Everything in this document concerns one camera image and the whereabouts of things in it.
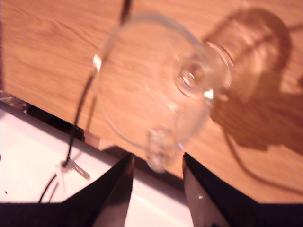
wooden table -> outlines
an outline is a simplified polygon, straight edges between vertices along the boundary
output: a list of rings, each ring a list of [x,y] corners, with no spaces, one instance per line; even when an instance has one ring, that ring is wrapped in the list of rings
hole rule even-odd
[[[118,23],[122,1],[3,0],[1,89],[72,122],[92,57]],[[303,2],[134,0],[232,53],[228,101],[185,151],[261,202],[303,202]],[[80,127],[145,158],[107,125],[90,91]],[[182,177],[182,156],[168,171]]]

